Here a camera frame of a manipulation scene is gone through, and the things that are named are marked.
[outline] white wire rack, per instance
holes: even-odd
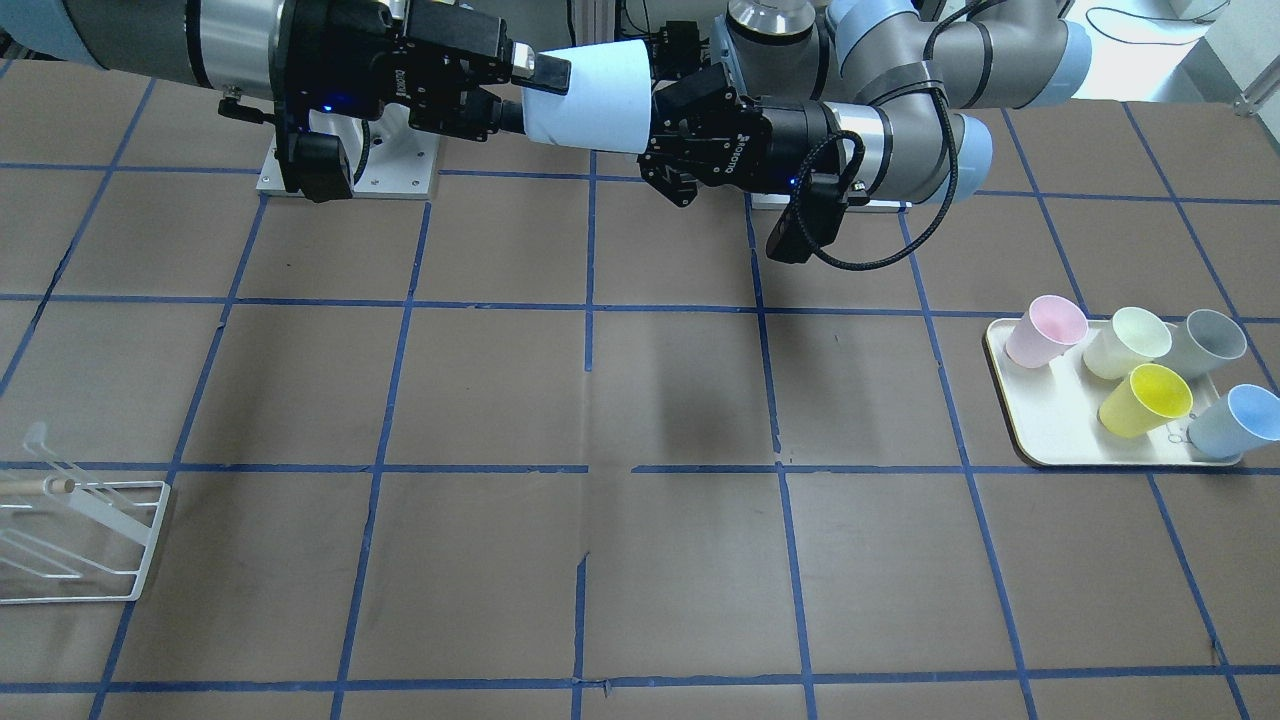
[[[0,605],[137,600],[169,486],[100,480],[50,450],[47,433],[33,424],[23,448],[49,473],[0,471]]]

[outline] pink cup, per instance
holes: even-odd
[[[1074,302],[1042,295],[1018,320],[1005,342],[1005,352],[1023,368],[1041,368],[1080,343],[1088,332],[1089,319]]]

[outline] yellow cup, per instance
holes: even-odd
[[[1134,438],[1183,418],[1192,411],[1192,388],[1178,373],[1162,365],[1138,365],[1098,410],[1102,427]]]

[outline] tray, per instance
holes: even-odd
[[[1005,354],[1005,341],[1016,319],[1001,319],[987,327],[983,345],[996,375],[1014,442],[1037,465],[1185,465],[1222,468],[1240,461],[1210,457],[1187,439],[1187,427],[1217,398],[1208,375],[1190,380],[1192,414],[1125,439],[1111,434],[1098,421],[1098,407],[1120,383],[1091,373],[1082,356],[1089,341],[1106,324],[1089,320],[1084,342],[1055,357],[1043,368],[1028,369]]]

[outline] plastic cup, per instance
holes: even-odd
[[[1231,457],[1280,441],[1280,397],[1258,386],[1235,386],[1187,428],[1211,457]]]
[[[1098,410],[1102,427],[1134,438],[1192,411],[1192,388],[1162,365],[1138,365]]]
[[[1239,359],[1249,348],[1240,325],[1216,310],[1196,310],[1172,334],[1172,350],[1157,363],[1188,380]]]
[[[1084,366],[1117,380],[1138,365],[1164,357],[1172,347],[1169,325],[1142,307],[1121,307],[1084,348]]]
[[[1005,354],[1023,368],[1041,368],[1079,345],[1089,332],[1089,320],[1074,302],[1057,295],[1042,295],[1005,342]]]

